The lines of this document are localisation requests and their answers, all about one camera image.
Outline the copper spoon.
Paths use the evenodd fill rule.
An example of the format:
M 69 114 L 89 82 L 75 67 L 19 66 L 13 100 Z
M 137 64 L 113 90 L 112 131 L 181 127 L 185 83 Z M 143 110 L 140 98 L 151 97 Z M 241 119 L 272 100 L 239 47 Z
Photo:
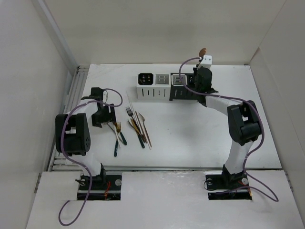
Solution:
M 199 57 L 204 57 L 207 53 L 207 49 L 206 48 L 202 48 L 200 51 L 199 51 L 199 54 L 198 56 Z

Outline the silver spoon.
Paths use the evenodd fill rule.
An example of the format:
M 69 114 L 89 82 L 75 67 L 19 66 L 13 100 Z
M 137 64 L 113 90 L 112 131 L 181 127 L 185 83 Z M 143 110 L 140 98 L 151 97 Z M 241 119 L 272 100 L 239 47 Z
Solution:
M 102 123 L 103 126 L 108 126 L 114 133 L 113 127 L 109 123 Z

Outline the gold fork green handle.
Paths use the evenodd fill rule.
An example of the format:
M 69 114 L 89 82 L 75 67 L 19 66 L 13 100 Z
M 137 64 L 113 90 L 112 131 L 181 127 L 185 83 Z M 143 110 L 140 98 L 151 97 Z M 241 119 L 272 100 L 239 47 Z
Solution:
M 118 142 L 117 149 L 115 150 L 115 153 L 114 153 L 114 156 L 117 157 L 118 153 L 119 153 L 119 149 L 121 148 L 121 141 L 120 141 L 120 138 L 119 138 L 119 133 L 118 133 L 116 122 L 113 122 L 113 126 L 114 126 L 114 130 L 115 130 L 115 134 L 116 134 L 116 138 L 117 138 L 117 142 Z

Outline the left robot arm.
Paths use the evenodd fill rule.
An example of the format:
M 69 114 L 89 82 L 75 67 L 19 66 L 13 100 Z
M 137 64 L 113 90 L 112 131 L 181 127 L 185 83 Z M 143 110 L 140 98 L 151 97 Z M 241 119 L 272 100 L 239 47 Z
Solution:
M 110 89 L 91 88 L 91 93 L 84 96 L 78 105 L 65 114 L 55 117 L 56 150 L 73 163 L 82 167 L 83 180 L 96 189 L 105 187 L 107 178 L 104 167 L 93 153 L 90 153 L 90 127 L 102 128 L 116 122 L 114 104 L 108 104 L 104 94 Z

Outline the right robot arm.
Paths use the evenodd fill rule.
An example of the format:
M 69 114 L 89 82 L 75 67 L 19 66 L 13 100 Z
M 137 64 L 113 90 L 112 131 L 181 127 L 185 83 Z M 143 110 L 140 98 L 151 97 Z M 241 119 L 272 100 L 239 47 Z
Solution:
M 223 98 L 213 95 L 212 72 L 205 67 L 195 71 L 194 89 L 205 95 L 198 96 L 198 102 L 212 108 L 228 118 L 228 130 L 232 139 L 229 157 L 223 165 L 221 183 L 231 188 L 245 177 L 243 163 L 254 141 L 262 134 L 256 104 L 252 100 Z

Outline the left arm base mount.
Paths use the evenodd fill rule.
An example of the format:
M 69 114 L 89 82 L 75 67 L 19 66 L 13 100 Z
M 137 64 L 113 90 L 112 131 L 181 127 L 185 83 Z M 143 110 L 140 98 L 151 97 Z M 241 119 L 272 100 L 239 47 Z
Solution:
M 85 200 L 89 188 L 89 177 L 81 175 L 77 200 Z M 88 200 L 117 201 L 121 200 L 122 174 L 108 174 L 103 181 L 93 178 Z

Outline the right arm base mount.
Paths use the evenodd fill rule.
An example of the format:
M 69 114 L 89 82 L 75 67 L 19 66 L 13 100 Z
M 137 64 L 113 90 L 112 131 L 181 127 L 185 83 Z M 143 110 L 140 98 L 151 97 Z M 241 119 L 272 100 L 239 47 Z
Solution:
M 204 188 L 209 200 L 252 200 L 247 175 L 230 180 L 224 174 L 206 173 Z

